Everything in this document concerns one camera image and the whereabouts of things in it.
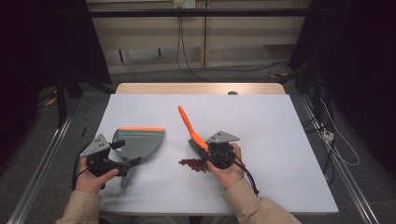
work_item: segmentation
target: table surface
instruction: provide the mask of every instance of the table surface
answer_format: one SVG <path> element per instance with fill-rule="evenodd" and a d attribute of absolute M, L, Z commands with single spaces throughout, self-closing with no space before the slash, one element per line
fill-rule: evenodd
<path fill-rule="evenodd" d="M 130 93 L 127 86 L 134 89 L 134 94 L 123 94 Z M 203 138 L 219 129 L 241 138 L 238 145 L 261 191 L 259 196 L 270 197 L 295 214 L 338 212 L 289 96 L 279 91 L 278 84 L 249 86 L 121 84 L 117 94 L 110 98 L 97 133 L 111 139 L 121 126 L 157 126 L 166 131 L 160 148 L 134 168 L 127 190 L 120 188 L 120 178 L 106 184 L 101 191 L 104 195 L 101 212 L 199 216 L 233 213 L 222 200 L 223 190 L 214 175 L 196 173 L 178 164 L 181 159 L 197 158 L 187 142 L 190 137 L 178 114 L 178 105 L 183 105 L 194 130 Z M 163 94 L 165 89 L 173 94 Z M 210 90 L 210 95 L 197 94 L 206 90 Z M 278 93 L 260 93 L 269 90 Z M 241 95 L 227 96 L 228 91 Z M 122 158 L 112 151 L 110 159 Z"/>
<path fill-rule="evenodd" d="M 116 94 L 286 94 L 278 83 L 121 83 Z"/>

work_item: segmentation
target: human hand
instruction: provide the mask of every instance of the human hand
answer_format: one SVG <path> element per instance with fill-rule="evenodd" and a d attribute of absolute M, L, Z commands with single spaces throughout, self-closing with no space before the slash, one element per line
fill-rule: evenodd
<path fill-rule="evenodd" d="M 97 194 L 101 187 L 119 173 L 118 169 L 110 170 L 101 176 L 91 174 L 88 170 L 87 158 L 81 157 L 78 162 L 78 174 L 75 190 Z"/>
<path fill-rule="evenodd" d="M 231 143 L 231 147 L 235 152 L 235 159 L 237 160 L 236 157 L 238 157 L 239 159 L 242 160 L 241 148 L 236 143 Z M 207 161 L 206 164 L 210 172 L 212 172 L 218 177 L 220 184 L 223 186 L 225 190 L 227 190 L 236 182 L 238 182 L 239 180 L 245 177 L 245 171 L 243 171 L 240 167 L 238 167 L 235 164 L 224 170 L 217 168 L 210 161 Z"/>

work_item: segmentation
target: beige sleeve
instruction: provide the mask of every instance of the beige sleeve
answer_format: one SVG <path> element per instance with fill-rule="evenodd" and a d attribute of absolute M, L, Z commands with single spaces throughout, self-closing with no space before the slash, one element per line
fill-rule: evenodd
<path fill-rule="evenodd" d="M 269 198 L 258 198 L 252 187 L 242 179 L 232 185 L 223 195 L 235 211 L 239 223 L 300 223 L 291 213 Z"/>
<path fill-rule="evenodd" d="M 56 224 L 97 224 L 101 201 L 102 196 L 99 194 L 73 191 L 64 209 L 64 216 Z"/>

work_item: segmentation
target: metal frame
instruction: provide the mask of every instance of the metal frame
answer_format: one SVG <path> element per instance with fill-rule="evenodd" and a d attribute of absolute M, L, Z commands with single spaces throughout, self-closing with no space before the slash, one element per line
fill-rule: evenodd
<path fill-rule="evenodd" d="M 300 99 L 304 105 L 306 113 L 308 114 L 309 118 L 312 119 L 312 123 L 314 124 L 315 128 L 318 129 L 322 127 L 323 125 L 319 125 L 320 121 L 315 119 L 315 114 L 311 109 L 313 108 L 313 105 L 309 100 L 309 98 L 307 96 L 305 97 L 301 96 Z M 321 134 L 319 131 L 318 131 L 318 136 L 321 139 Z M 322 141 L 326 147 L 327 152 L 330 153 L 331 146 L 327 141 L 324 140 Z M 361 213 L 361 217 L 364 220 L 364 223 L 379 224 L 380 221 L 376 217 L 373 207 L 370 205 L 370 202 L 368 201 L 363 191 L 359 187 L 352 173 L 349 172 L 347 166 L 344 163 L 342 163 L 340 160 L 338 160 L 338 158 L 334 155 L 334 153 L 331 154 L 331 160 L 333 161 L 334 167 L 337 170 L 338 174 L 341 176 L 341 179 L 343 180 L 344 185 L 346 186 L 346 189 L 352 198 L 352 201 L 355 203 L 357 209 Z"/>
<path fill-rule="evenodd" d="M 14 211 L 12 212 L 7 224 L 14 223 L 23 223 L 26 219 L 34 201 L 37 193 L 40 190 L 40 187 L 47 175 L 47 172 L 50 169 L 50 165 L 52 164 L 53 159 L 55 158 L 56 152 L 60 147 L 64 136 L 66 135 L 67 129 L 70 125 L 71 119 L 73 118 L 74 113 L 78 108 L 78 104 L 75 108 L 72 109 L 69 116 L 64 121 L 62 127 L 56 129 L 55 134 L 52 137 L 51 142 L 49 143 L 49 147 L 47 148 L 43 159 L 39 163 L 37 169 L 35 170 L 35 174 L 29 181 L 28 186 L 26 187 L 24 193 L 22 194 L 20 200 L 18 201 Z"/>

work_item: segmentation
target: wire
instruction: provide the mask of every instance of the wire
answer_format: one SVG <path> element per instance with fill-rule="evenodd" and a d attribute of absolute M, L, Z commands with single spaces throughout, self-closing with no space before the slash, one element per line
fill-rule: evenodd
<path fill-rule="evenodd" d="M 181 68 L 180 63 L 178 61 L 178 51 L 180 49 L 180 38 L 181 38 L 181 43 L 182 43 L 182 47 L 183 47 L 183 55 L 184 55 L 184 60 L 186 61 L 186 65 L 189 68 L 189 71 L 186 71 L 184 69 Z M 177 66 L 178 68 L 183 71 L 183 72 L 190 72 L 192 73 L 195 77 L 203 80 L 203 81 L 207 81 L 207 82 L 213 82 L 211 80 L 208 80 L 206 78 L 203 77 L 198 77 L 197 75 L 194 74 L 194 72 L 191 70 L 190 66 L 189 66 L 189 62 L 187 61 L 187 56 L 186 56 L 186 50 L 184 49 L 184 35 L 183 35 L 183 20 L 181 19 L 181 17 L 178 17 L 178 41 L 177 41 Z"/>
<path fill-rule="evenodd" d="M 347 165 L 350 165 L 350 166 L 357 166 L 357 165 L 359 165 L 359 164 L 361 163 L 361 159 L 359 158 L 358 153 L 356 153 L 356 151 L 355 151 L 355 149 L 353 148 L 353 146 L 350 145 L 350 144 L 348 143 L 348 141 L 345 139 L 345 137 L 340 133 L 340 131 L 338 131 L 337 127 L 336 127 L 335 124 L 334 124 L 334 121 L 332 120 L 331 113 L 329 112 L 329 109 L 327 108 L 327 106 L 326 106 L 326 104 L 324 103 L 324 101 L 323 101 L 321 98 L 320 98 L 320 101 L 323 103 L 323 105 L 324 105 L 324 107 L 325 107 L 325 109 L 326 109 L 326 111 L 327 111 L 327 113 L 328 113 L 328 115 L 329 115 L 329 119 L 330 119 L 330 121 L 332 122 L 332 126 L 333 126 L 334 129 L 338 132 L 338 134 L 340 134 L 340 136 L 343 138 L 343 140 L 349 145 L 350 149 L 352 149 L 352 151 L 353 151 L 353 153 L 355 154 L 355 156 L 356 156 L 356 158 L 357 158 L 358 161 L 357 161 L 356 163 L 351 163 L 351 162 L 345 161 L 345 160 L 341 157 L 341 155 L 340 155 L 339 153 L 337 153 L 336 151 L 334 151 L 333 147 L 330 146 L 329 142 L 328 142 L 327 140 L 325 140 L 326 143 L 329 144 L 330 150 L 331 150 L 331 151 L 334 153 L 334 155 L 335 155 L 336 157 L 338 157 L 338 159 L 340 159 L 343 163 L 345 163 L 345 164 L 347 164 Z"/>
<path fill-rule="evenodd" d="M 221 152 L 216 152 L 216 153 L 218 153 L 220 156 L 224 157 L 228 161 L 231 160 L 230 157 L 222 154 Z M 233 160 L 233 164 L 237 165 L 239 168 L 241 168 L 247 174 L 247 178 L 248 178 L 248 180 L 250 182 L 251 187 L 253 188 L 254 193 L 256 195 L 259 195 L 260 191 L 257 190 L 256 183 L 254 182 L 253 176 L 251 175 L 250 171 L 247 168 L 245 168 L 244 163 L 242 163 L 242 160 L 239 159 L 239 157 L 237 157 L 236 155 L 235 155 L 235 157 L 239 160 L 240 163 L 238 163 L 237 161 Z"/>
<path fill-rule="evenodd" d="M 306 120 L 304 122 L 301 123 L 301 125 L 303 126 L 303 128 L 305 128 L 306 126 L 308 126 L 308 124 L 310 122 L 312 122 L 314 119 L 316 119 L 317 117 L 313 117 L 312 119 Z"/>
<path fill-rule="evenodd" d="M 326 149 L 326 145 L 323 141 L 322 141 L 322 144 L 323 144 L 324 148 Z M 330 181 L 330 183 L 328 183 L 328 186 L 331 186 L 335 179 L 334 163 L 332 162 L 331 155 L 332 155 L 332 150 L 327 152 L 326 163 L 324 164 L 323 169 L 322 169 L 322 173 L 325 175 L 328 164 L 330 163 L 332 165 L 332 178 L 330 178 L 331 181 Z"/>
<path fill-rule="evenodd" d="M 76 188 L 78 176 L 79 176 L 82 172 L 84 172 L 84 171 L 86 171 L 86 170 L 88 169 L 88 168 L 87 168 L 87 169 L 83 170 L 82 172 L 80 172 L 78 175 L 76 175 L 76 170 L 77 170 L 78 161 L 79 161 L 79 155 L 81 155 L 81 153 L 84 151 L 84 149 L 85 149 L 89 144 L 90 144 L 90 143 L 87 143 L 87 144 L 79 151 L 78 155 L 76 156 L 75 165 L 74 165 L 74 168 L 73 168 L 72 187 L 71 187 L 72 190 L 74 190 L 74 189 Z"/>
<path fill-rule="evenodd" d="M 183 68 L 180 66 L 180 62 L 179 62 L 179 59 L 178 59 L 178 57 L 179 57 L 179 56 L 178 56 L 178 53 L 179 53 L 179 49 L 180 49 L 180 40 L 181 40 L 181 45 L 182 45 L 181 47 L 182 47 L 182 49 L 183 49 L 184 60 L 185 60 L 185 62 L 186 62 L 186 65 L 187 65 L 188 70 L 185 70 L 185 69 L 183 69 Z M 281 63 L 288 63 L 288 62 L 286 62 L 286 61 L 275 62 L 275 63 L 271 63 L 270 65 L 266 65 L 266 66 L 264 66 L 264 67 L 253 68 L 253 69 L 246 69 L 246 70 L 239 70 L 239 69 L 223 69 L 223 68 L 205 68 L 205 69 L 192 70 L 192 69 L 190 68 L 189 62 L 188 62 L 188 60 L 187 60 L 186 50 L 185 50 L 185 45 L 184 45 L 183 20 L 182 20 L 181 17 L 178 17 L 177 66 L 178 66 L 178 68 L 179 68 L 181 71 L 183 71 L 183 72 L 192 73 L 195 77 L 197 77 L 197 78 L 199 78 L 199 79 L 201 79 L 201 80 L 208 81 L 208 82 L 213 82 L 213 81 L 211 81 L 211 80 L 208 80 L 208 79 L 205 79 L 205 78 L 202 78 L 202 77 L 198 77 L 198 76 L 196 76 L 195 73 L 197 73 L 197 72 L 207 72 L 207 71 L 255 72 L 255 71 L 261 71 L 261 70 L 264 70 L 264 69 L 268 68 L 270 74 L 269 74 L 268 78 L 264 81 L 264 82 L 267 82 L 268 79 L 271 77 L 271 67 L 274 66 L 274 65 L 277 65 L 277 64 L 281 64 Z"/>

